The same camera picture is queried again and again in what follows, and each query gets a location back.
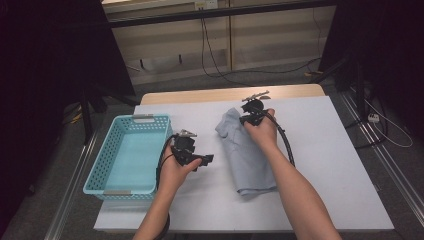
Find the gray cloth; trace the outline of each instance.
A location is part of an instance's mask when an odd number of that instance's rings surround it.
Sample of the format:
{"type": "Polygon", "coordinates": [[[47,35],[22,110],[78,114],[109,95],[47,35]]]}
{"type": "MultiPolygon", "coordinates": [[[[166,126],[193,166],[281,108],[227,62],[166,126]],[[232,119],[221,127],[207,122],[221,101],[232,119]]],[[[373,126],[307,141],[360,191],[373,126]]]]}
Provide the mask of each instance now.
{"type": "Polygon", "coordinates": [[[222,138],[237,192],[261,194],[277,189],[271,166],[249,133],[240,124],[240,113],[232,108],[215,130],[222,138]]]}

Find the white tabletop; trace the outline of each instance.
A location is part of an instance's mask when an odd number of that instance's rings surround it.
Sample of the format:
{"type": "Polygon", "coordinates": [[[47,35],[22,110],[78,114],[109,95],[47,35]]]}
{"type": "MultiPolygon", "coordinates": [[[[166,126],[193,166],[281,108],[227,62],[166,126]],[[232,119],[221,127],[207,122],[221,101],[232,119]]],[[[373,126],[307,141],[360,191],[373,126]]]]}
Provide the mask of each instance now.
{"type": "MultiPolygon", "coordinates": [[[[286,130],[296,168],[323,199],[339,230],[393,229],[384,206],[328,97],[265,100],[286,130]]],[[[198,134],[197,154],[215,154],[207,167],[190,173],[172,203],[170,231],[291,231],[276,192],[240,196],[215,127],[240,101],[137,106],[135,113],[167,113],[174,132],[198,134]]],[[[285,146],[279,139],[279,146],[285,146]]],[[[148,203],[104,201],[94,228],[135,231],[148,203]]]]}

